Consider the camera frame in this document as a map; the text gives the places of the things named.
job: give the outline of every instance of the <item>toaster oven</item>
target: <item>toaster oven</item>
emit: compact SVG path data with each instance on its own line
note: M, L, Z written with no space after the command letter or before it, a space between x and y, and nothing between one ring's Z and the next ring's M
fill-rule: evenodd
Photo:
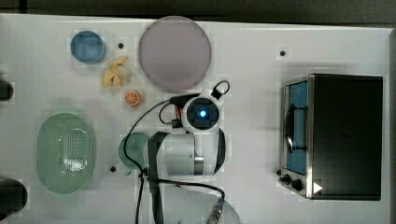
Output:
M312 74L282 97L282 186L313 200L379 201L382 77Z

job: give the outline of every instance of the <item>small blue dish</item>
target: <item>small blue dish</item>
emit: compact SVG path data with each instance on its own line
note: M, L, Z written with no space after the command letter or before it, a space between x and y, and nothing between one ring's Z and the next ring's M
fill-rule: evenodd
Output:
M98 63L106 55L102 38L92 31L76 34L70 44L73 56L82 63Z

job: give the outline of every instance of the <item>black cable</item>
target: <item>black cable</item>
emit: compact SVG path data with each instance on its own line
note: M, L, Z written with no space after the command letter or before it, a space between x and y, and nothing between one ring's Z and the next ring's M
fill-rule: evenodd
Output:
M139 223L140 203L142 201L143 186L145 185L145 179L143 178L143 173L140 173L139 178L140 178L140 190L139 190L139 196L137 198L136 215L134 217L135 224Z
M160 113L158 114L158 118L160 119L160 122L161 122L162 124L172 124L172 121L169 121L169 122L163 121L163 117L162 117L163 110L164 110L167 106L169 106L170 104L171 104L171 103L168 103L168 104L164 105L163 108L161 108Z
M123 145L123 152L124 152L124 155L125 155L125 157L126 157L129 161L133 162L133 163L137 166L137 168L139 168L139 171L140 171L140 175L139 175L139 178L140 178L140 190L139 190L139 196L138 196L138 199L137 199L136 215L135 215L135 218L134 218L134 223L135 223L135 224L138 224L138 223L139 223L140 203L141 203L141 200L142 200L143 186L144 186L144 184L145 184L145 179L144 179L143 175L147 175L147 174L148 174L148 170L147 170L147 169L143 169L142 166L141 166L139 163L137 163L137 161L135 161L134 159L132 159L132 158L126 153L126 144L128 143L129 136L131 136L131 133L132 133L132 131L134 130L134 127L136 127L137 123L138 123L140 120L142 120L142 118L145 117L149 112L151 112L153 109L155 109L157 106L163 105L163 104L165 104L165 103L167 103L167 102L169 102L169 100L159 102L158 104L156 104L155 106L153 106L151 109L149 109L148 111L146 111L146 113L144 113L144 114L134 123L134 126L132 126L131 130L128 132L128 134L127 134L126 137L125 137L125 142L124 142L124 145Z
M180 181L165 180L165 179L158 179L157 182L164 183L164 184L185 185L185 186L194 186L194 187L201 187L201 188L206 188L206 189L213 189L213 190L216 190L219 193L221 193L221 198L225 199L225 192L222 189L219 189L219 188L216 188L216 187L213 187L213 186L210 186L210 185L200 184L200 183L180 182Z
M219 85L221 85L222 83L227 83L227 89L225 90L225 92L222 93L222 95L225 95L225 94L227 94L227 92L230 90L230 82L227 81L227 80L222 80L222 81L220 81L218 84L216 84L216 86L213 88L213 90L216 90L217 87L218 87Z
M137 122L134 123L134 126L132 126L131 130L128 132L128 134L127 134L126 137L125 137L125 142L124 142L124 145L123 145L123 152L124 152L124 154L125 154L125 157L126 157L129 161L133 162L133 163L137 166L137 168L139 168L140 173L143 172L143 168L142 168L142 166L140 166L139 163L137 163L134 159L132 159L132 158L126 153L126 144L128 143L129 136L131 136L131 133L132 133L132 131L134 130L134 127L136 127L137 123L138 123L143 117L145 117L149 112L151 112L154 108L156 108L156 107L159 106L159 105L163 105L163 104L165 104L166 102L169 102L169 100L159 102L158 104L156 104L155 106L153 106L151 109L149 109L148 111L146 111L146 113L144 113L144 114L137 120Z

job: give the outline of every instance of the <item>orange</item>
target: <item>orange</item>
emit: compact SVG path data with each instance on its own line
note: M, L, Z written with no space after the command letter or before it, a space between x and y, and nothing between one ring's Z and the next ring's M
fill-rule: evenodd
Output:
M142 98L137 91L128 91L125 94L125 101L128 103L128 105L137 106L140 104L141 100Z

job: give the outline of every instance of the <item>white tabletop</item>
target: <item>white tabletop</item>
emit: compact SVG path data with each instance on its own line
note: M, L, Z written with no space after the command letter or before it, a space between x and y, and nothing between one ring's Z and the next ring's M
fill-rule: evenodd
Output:
M174 95L152 85L139 67L137 46L153 20L0 15L0 76L15 95L0 105L0 176L18 179L29 201L1 223L134 223L138 192L136 174L120 162L118 147L134 121L148 108ZM232 82L224 121L228 151L216 176L202 182L225 190L227 201L246 224L259 223L389 223L389 30L323 26L198 22L212 45L205 80L194 90L221 79ZM78 63L69 43L80 30L104 38L105 59ZM118 43L124 49L118 49ZM279 52L286 51L285 57ZM103 89L109 62L128 55L133 75L119 91ZM281 187L279 167L280 88L286 80L311 73L382 75L384 140L382 197L379 202L309 201ZM138 108L124 103L128 90L140 90ZM95 165L87 185L74 193L50 192L35 170L36 138L45 119L74 112L91 125L96 140ZM169 131L151 113L138 130ZM109 172L111 166L118 168ZM149 190L145 186L142 223L150 223Z

